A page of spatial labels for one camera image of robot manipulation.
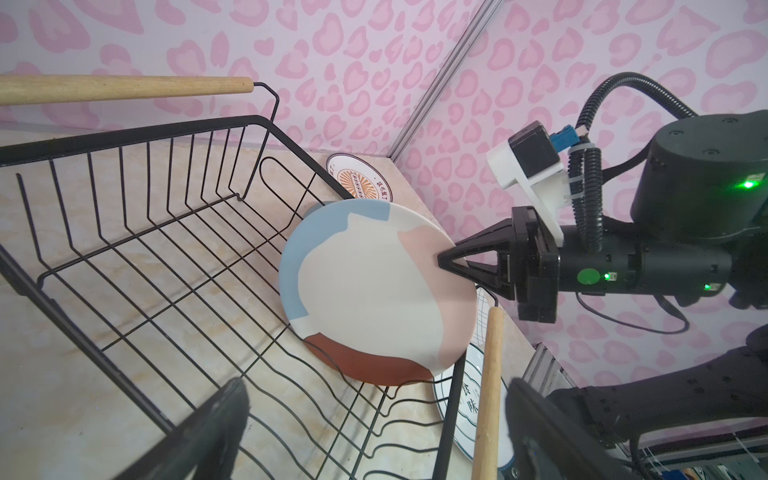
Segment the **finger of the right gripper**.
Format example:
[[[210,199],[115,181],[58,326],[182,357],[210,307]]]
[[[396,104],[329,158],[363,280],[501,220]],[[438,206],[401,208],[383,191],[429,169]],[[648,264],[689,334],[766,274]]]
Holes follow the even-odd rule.
[[[502,258],[496,265],[464,259],[439,259],[438,266],[507,300],[515,299],[514,284],[510,281],[509,262],[506,258]]]
[[[509,254],[513,237],[513,220],[502,220],[480,232],[458,241],[437,256],[439,264],[483,253]]]

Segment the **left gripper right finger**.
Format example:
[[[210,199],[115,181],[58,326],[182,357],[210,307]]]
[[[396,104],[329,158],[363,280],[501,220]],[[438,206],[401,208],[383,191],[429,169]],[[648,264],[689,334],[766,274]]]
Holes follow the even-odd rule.
[[[636,477],[520,378],[510,382],[505,412],[521,479]]]

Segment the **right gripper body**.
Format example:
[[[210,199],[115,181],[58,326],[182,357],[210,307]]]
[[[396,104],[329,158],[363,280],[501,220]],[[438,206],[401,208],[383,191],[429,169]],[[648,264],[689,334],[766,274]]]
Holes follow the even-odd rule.
[[[554,237],[531,206],[513,207],[500,251],[503,288],[519,320],[555,323],[560,252]]]

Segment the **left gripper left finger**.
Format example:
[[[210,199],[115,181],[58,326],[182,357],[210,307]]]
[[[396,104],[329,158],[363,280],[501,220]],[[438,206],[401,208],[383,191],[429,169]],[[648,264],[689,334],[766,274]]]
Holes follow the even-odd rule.
[[[247,389],[233,378],[119,479],[228,479],[249,412]]]

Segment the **white plate black rim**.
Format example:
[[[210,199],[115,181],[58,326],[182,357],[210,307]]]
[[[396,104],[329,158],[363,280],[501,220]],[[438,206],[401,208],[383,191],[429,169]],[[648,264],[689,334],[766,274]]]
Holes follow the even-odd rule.
[[[487,330],[487,319],[491,305],[488,295],[481,289],[477,290],[476,325],[472,341],[466,351],[465,367],[461,381],[459,407],[454,430],[454,444],[473,461],[477,417],[480,406],[481,382],[484,363],[484,335]],[[500,427],[498,439],[498,470],[502,475],[508,473],[514,464],[514,450],[510,439],[505,413],[505,397],[508,387],[501,381],[500,396]]]

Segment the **pastel abstract pattern plate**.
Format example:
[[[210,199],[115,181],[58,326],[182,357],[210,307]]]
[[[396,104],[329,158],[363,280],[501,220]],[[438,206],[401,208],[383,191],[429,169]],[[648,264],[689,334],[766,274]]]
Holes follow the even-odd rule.
[[[441,269],[451,239],[401,205],[342,200],[290,234],[279,295],[292,331],[318,359],[362,382],[428,381],[468,349],[474,284]]]

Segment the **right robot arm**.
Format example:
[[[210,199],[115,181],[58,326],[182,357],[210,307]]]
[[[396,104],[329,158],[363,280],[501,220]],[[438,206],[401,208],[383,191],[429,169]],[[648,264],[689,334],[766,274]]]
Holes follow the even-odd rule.
[[[499,183],[530,202],[441,253],[439,266],[513,300],[524,321],[552,323],[558,295],[649,295],[671,316],[734,291],[737,309],[767,305],[767,114],[710,114],[675,121],[651,139],[623,223],[601,220],[591,248],[555,212],[570,191],[558,162],[581,154],[586,128],[549,133],[534,122],[492,151]],[[667,428],[767,413],[767,332],[687,370],[628,384],[561,390],[550,401],[605,446]]]

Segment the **white plate orange sunburst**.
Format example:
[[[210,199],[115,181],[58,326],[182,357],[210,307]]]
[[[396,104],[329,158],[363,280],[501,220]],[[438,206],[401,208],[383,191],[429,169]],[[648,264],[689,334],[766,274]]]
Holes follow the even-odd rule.
[[[393,192],[387,180],[358,156],[331,154],[326,159],[326,170],[354,198],[393,201]]]

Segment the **aluminium corner post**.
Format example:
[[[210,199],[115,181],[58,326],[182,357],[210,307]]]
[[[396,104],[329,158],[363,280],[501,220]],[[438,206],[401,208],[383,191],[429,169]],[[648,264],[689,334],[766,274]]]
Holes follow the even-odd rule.
[[[481,34],[493,20],[498,10],[504,4],[503,0],[485,0],[473,15],[456,45],[450,51],[442,66],[437,70],[434,79],[429,83],[423,97],[416,105],[413,114],[400,131],[396,140],[389,149],[386,157],[397,163],[411,141],[416,137],[417,131],[426,122],[429,114],[438,100],[450,85],[456,73],[461,68],[471,49],[477,43]]]

